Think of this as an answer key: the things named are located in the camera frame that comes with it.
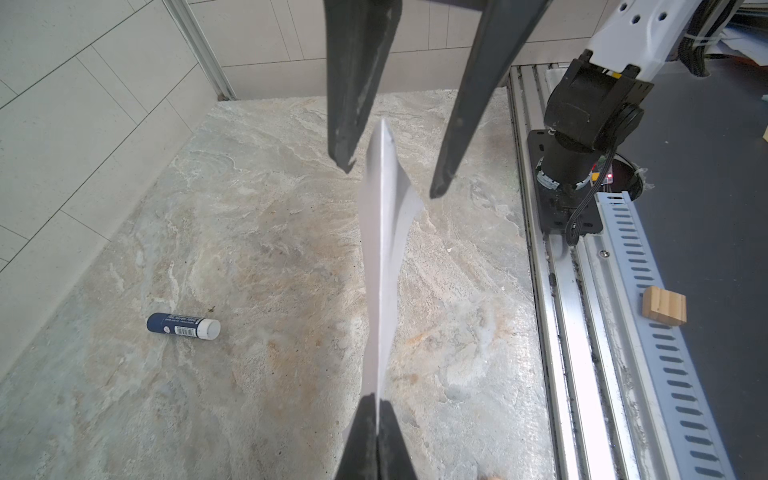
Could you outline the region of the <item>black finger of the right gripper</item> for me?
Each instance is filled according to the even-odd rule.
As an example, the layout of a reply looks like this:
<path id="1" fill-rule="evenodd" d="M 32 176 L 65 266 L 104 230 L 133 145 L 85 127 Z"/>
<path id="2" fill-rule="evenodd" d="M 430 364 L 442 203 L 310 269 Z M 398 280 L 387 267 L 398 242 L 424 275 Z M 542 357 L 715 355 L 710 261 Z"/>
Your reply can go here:
<path id="1" fill-rule="evenodd" d="M 547 0 L 449 4 L 479 11 L 481 17 L 438 155 L 432 199 L 448 191 L 494 90 L 550 6 Z"/>
<path id="2" fill-rule="evenodd" d="M 402 3 L 336 0 L 325 1 L 323 7 L 328 154 L 348 173 L 401 19 Z"/>

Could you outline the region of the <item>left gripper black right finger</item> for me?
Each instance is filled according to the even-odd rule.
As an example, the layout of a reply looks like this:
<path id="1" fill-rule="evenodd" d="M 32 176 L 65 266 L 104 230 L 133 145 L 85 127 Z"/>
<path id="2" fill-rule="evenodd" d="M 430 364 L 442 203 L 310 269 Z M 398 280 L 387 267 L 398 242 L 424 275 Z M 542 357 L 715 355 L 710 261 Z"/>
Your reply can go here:
<path id="1" fill-rule="evenodd" d="M 379 403 L 377 461 L 379 479 L 418 479 L 395 411 L 386 400 Z"/>

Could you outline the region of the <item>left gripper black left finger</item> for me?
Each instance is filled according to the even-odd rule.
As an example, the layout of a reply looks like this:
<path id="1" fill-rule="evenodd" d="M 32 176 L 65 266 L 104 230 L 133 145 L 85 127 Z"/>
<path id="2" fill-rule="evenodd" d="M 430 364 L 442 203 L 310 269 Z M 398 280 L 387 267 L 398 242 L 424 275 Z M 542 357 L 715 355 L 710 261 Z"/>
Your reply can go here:
<path id="1" fill-rule="evenodd" d="M 344 446 L 335 480 L 376 480 L 378 478 L 376 398 L 363 396 Z"/>

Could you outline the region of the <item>blue bordered floral letter paper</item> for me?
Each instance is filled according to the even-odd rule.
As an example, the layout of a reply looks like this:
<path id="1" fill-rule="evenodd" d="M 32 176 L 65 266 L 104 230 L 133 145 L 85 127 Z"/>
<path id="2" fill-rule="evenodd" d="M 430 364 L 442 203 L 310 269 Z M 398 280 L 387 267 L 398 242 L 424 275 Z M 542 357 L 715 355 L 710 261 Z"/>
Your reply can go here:
<path id="1" fill-rule="evenodd" d="M 385 376 L 398 326 L 398 278 L 407 237 L 424 203 L 401 166 L 394 134 L 383 118 L 366 152 L 358 196 L 369 333 L 363 354 L 361 395 L 374 398 L 379 429 Z"/>

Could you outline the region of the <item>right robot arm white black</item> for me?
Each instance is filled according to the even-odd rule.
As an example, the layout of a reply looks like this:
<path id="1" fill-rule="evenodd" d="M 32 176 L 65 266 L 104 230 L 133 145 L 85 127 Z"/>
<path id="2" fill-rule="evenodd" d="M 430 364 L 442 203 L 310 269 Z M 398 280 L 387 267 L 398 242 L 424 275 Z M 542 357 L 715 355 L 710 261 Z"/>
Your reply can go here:
<path id="1" fill-rule="evenodd" d="M 542 164 L 549 189 L 581 183 L 641 119 L 641 102 L 670 55 L 695 75 L 738 10 L 735 1 L 623 1 L 569 65 L 544 123 L 556 144 Z M 327 1 L 328 153 L 350 171 L 402 15 L 398 1 Z M 503 74 L 543 17 L 544 1 L 471 1 L 481 18 L 445 131 L 430 195 L 449 189 Z"/>

